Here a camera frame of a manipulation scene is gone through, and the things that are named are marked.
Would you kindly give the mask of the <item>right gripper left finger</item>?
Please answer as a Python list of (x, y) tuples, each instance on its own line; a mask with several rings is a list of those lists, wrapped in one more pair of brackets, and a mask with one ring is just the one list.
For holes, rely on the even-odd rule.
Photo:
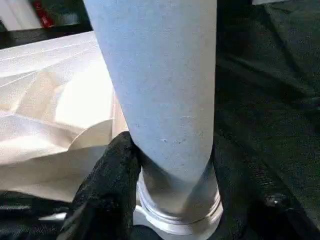
[(141, 164), (129, 132), (116, 136), (79, 186), (61, 240), (128, 240)]

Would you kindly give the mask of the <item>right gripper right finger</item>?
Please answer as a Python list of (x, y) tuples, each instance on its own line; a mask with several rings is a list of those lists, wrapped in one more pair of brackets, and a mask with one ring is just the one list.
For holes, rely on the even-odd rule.
[(258, 158), (212, 149), (223, 207), (213, 240), (318, 240), (301, 204)]

